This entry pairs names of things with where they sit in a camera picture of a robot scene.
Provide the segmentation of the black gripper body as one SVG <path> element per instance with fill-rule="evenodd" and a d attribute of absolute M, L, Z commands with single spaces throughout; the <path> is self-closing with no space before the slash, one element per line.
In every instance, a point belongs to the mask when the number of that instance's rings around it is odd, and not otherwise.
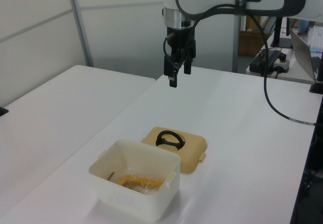
<path fill-rule="evenodd" d="M 193 27 L 186 29 L 174 29 L 167 27 L 167 36 L 174 34 L 168 39 L 168 45 L 171 47 L 171 56 L 179 58 L 183 49 L 187 49 L 193 58 L 196 57 L 195 29 Z"/>

